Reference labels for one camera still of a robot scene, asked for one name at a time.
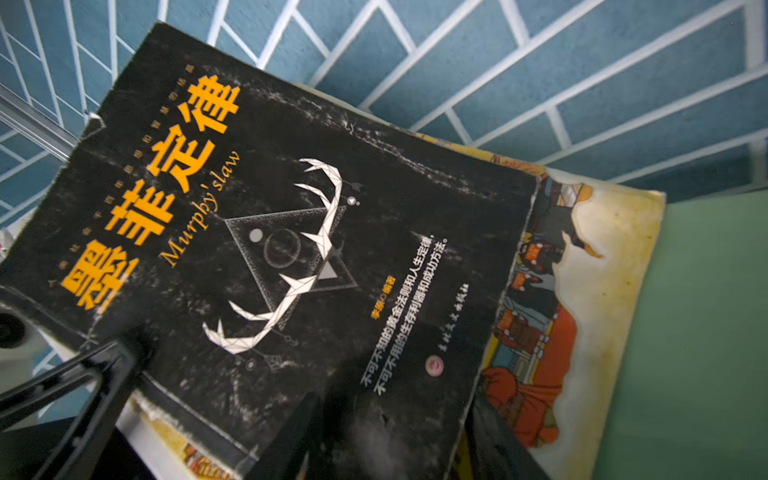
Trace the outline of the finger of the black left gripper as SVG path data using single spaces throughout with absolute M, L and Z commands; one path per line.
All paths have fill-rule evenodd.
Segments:
M 148 479 L 150 471 L 117 429 L 148 358 L 130 338 L 78 355 L 1 395 L 3 479 Z M 91 388 L 79 413 L 22 426 L 42 407 Z

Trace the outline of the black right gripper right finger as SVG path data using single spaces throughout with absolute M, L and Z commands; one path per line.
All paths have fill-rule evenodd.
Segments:
M 474 479 L 549 479 L 483 393 L 474 396 L 466 433 Z

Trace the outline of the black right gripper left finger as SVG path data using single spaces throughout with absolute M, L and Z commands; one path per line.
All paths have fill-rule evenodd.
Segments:
M 321 397 L 310 392 L 244 479 L 295 479 L 321 440 Z

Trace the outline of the yellow history book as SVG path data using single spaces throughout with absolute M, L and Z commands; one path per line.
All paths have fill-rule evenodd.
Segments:
M 592 476 L 666 196 L 457 145 L 535 174 L 479 388 L 553 479 Z

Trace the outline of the black slipcase box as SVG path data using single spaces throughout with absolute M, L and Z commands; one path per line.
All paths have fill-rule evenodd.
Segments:
M 156 23 L 1 265 L 76 352 L 243 477 L 303 398 L 324 479 L 445 479 L 535 175 L 349 111 Z

